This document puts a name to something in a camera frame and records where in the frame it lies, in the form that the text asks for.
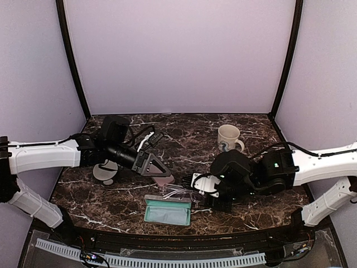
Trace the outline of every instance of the lavender wall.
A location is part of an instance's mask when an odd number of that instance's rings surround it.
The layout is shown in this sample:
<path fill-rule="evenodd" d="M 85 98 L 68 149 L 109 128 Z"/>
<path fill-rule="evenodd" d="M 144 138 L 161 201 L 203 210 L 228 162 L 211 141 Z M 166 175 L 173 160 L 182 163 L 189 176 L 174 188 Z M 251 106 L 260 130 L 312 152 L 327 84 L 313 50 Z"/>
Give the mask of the lavender wall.
<path fill-rule="evenodd" d="M 308 149 L 357 140 L 357 2 L 305 1 L 290 77 L 277 122 L 287 140 Z M 336 179 L 312 183 L 315 197 Z M 350 267 L 355 267 L 356 206 L 332 215 Z"/>
<path fill-rule="evenodd" d="M 294 0 L 66 1 L 93 114 L 267 113 Z"/>
<path fill-rule="evenodd" d="M 68 137 L 85 123 L 69 71 L 55 1 L 0 1 L 0 136 L 13 141 Z M 20 178 L 48 198 L 58 169 Z M 31 220 L 0 204 L 0 266 L 17 267 Z"/>

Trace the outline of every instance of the coffee mug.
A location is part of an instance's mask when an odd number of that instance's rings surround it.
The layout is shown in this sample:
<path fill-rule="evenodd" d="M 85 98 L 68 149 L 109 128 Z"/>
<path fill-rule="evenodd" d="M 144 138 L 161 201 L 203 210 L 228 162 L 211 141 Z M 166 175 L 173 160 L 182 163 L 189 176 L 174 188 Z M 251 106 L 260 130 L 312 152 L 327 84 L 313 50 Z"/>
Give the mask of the coffee mug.
<path fill-rule="evenodd" d="M 240 135 L 239 129 L 232 125 L 222 125 L 218 128 L 218 148 L 220 152 L 228 152 L 229 150 L 234 150 L 236 144 L 238 143 L 241 147 L 240 152 L 244 151 L 244 143 L 239 140 Z"/>

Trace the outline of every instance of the black metal pole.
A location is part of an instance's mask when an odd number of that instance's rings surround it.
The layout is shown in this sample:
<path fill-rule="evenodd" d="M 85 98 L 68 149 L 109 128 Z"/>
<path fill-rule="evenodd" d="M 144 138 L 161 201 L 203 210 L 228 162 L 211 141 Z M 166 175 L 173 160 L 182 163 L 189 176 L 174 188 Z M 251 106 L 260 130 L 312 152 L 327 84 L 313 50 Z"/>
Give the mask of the black metal pole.
<path fill-rule="evenodd" d="M 76 62 L 74 59 L 71 40 L 69 38 L 68 25 L 67 25 L 66 13 L 65 13 L 65 7 L 64 7 L 63 0 L 56 0 L 56 5 L 57 5 L 58 19 L 60 21 L 63 44 L 65 46 L 67 60 L 68 60 L 69 68 L 72 73 L 73 82 L 74 82 L 74 85 L 75 85 L 75 88 L 77 91 L 80 105 L 82 106 L 83 113 L 84 113 L 86 119 L 89 119 L 91 114 L 90 114 L 90 110 L 89 110 L 87 101 L 85 99 L 83 87 L 82 87 L 82 84 L 79 79 L 77 65 L 76 65 Z"/>
<path fill-rule="evenodd" d="M 297 35 L 299 32 L 299 26 L 300 26 L 300 21 L 301 21 L 301 14 L 302 14 L 302 6 L 303 6 L 303 0 L 296 0 L 294 19 L 292 21 L 289 46 L 288 46 L 288 50 L 286 52 L 283 72 L 281 74 L 277 94 L 276 94 L 275 100 L 274 100 L 274 104 L 273 104 L 272 110 L 270 112 L 270 114 L 273 118 L 275 118 L 275 116 L 278 113 L 281 99 L 283 98 L 286 82 L 288 80 L 288 76 L 289 76 L 289 72 L 290 72 L 290 68 L 291 68 L 291 62 L 292 62 L 292 59 L 294 56 L 294 51 L 295 51 Z"/>

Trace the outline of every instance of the brown marble surface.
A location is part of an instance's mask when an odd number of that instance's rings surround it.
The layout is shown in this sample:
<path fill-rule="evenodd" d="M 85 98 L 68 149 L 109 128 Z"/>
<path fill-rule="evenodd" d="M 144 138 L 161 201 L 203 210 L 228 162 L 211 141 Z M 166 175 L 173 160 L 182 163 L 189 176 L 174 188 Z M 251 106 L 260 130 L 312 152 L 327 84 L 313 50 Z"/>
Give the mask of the brown marble surface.
<path fill-rule="evenodd" d="M 217 130 L 232 124 L 241 130 L 244 153 L 253 155 L 279 141 L 266 115 L 259 114 L 147 114 L 125 116 L 134 132 L 154 124 L 166 135 L 149 151 L 172 171 L 176 183 L 182 176 L 205 173 L 218 154 Z M 91 118 L 84 132 L 96 130 L 104 116 Z M 166 226 L 144 222 L 146 194 L 160 194 L 152 179 L 129 170 L 120 172 L 114 184 L 103 186 L 92 178 L 92 167 L 66 169 L 52 202 L 65 207 L 76 226 L 141 235 L 218 235 L 287 225 L 290 214 L 308 203 L 302 187 L 268 197 L 253 196 L 233 204 L 232 213 L 200 207 L 191 212 L 191 226 Z"/>

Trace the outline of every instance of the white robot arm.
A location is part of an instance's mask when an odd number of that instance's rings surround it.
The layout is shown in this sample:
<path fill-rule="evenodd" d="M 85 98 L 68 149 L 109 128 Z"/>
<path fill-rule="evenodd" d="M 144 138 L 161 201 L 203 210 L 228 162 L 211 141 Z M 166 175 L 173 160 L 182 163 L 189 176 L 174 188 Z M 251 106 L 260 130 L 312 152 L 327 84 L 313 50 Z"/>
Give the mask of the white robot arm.
<path fill-rule="evenodd" d="M 235 150 L 223 152 L 212 163 L 209 174 L 193 175 L 190 186 L 227 202 L 247 194 L 270 195 L 336 177 L 343 178 L 301 210 L 303 224 L 313 227 L 357 197 L 357 142 L 311 152 L 275 150 L 266 153 L 258 162 Z"/>
<path fill-rule="evenodd" d="M 122 117 L 107 117 L 101 128 L 91 135 L 76 134 L 62 141 L 20 143 L 0 137 L 0 203 L 15 205 L 46 223 L 67 242 L 72 242 L 76 234 L 66 210 L 44 200 L 17 174 L 35 169 L 94 166 L 111 160 L 142 176 L 170 176 L 169 169 L 155 155 L 143 150 L 137 152 L 124 143 L 128 127 L 129 122 Z M 151 134 L 148 143 L 154 146 L 161 137 L 161 133 Z M 151 173 L 151 165 L 160 172 Z"/>

